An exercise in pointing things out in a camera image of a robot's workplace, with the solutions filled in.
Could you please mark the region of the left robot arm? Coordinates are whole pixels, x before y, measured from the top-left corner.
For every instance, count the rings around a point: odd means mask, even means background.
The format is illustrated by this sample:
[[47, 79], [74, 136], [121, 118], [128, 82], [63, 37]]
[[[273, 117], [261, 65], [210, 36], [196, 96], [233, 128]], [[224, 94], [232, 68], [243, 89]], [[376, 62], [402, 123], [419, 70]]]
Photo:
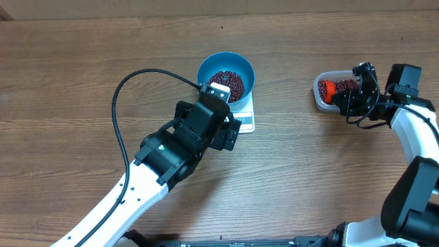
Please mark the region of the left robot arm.
[[70, 232], [55, 246], [114, 246], [152, 205], [190, 176], [209, 147], [231, 150], [233, 141], [214, 142], [231, 128], [228, 93], [211, 89], [194, 104], [178, 102], [176, 117], [146, 136], [129, 170]]

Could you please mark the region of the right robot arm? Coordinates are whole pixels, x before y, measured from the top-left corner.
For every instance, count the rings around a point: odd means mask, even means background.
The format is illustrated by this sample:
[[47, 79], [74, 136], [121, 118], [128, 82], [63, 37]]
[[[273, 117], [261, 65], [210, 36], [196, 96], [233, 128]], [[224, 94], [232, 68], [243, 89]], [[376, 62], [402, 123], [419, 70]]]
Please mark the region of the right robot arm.
[[385, 199], [381, 213], [361, 222], [341, 223], [312, 246], [437, 246], [438, 124], [431, 101], [418, 96], [422, 69], [394, 64], [384, 89], [375, 67], [364, 62], [351, 71], [320, 74], [313, 90], [317, 107], [339, 111], [349, 125], [364, 119], [370, 128], [389, 126], [401, 142], [407, 169]]

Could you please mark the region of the orange measuring scoop blue handle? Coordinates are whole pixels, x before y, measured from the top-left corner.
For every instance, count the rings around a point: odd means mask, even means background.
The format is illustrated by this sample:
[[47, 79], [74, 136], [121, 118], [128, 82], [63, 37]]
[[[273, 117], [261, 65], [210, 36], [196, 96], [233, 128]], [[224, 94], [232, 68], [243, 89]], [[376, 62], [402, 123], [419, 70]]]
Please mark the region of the orange measuring scoop blue handle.
[[335, 95], [335, 93], [336, 93], [336, 87], [335, 87], [334, 83], [330, 80], [324, 80], [324, 85], [326, 87], [326, 94], [325, 94], [324, 102], [326, 104], [331, 104], [332, 103], [332, 96]]

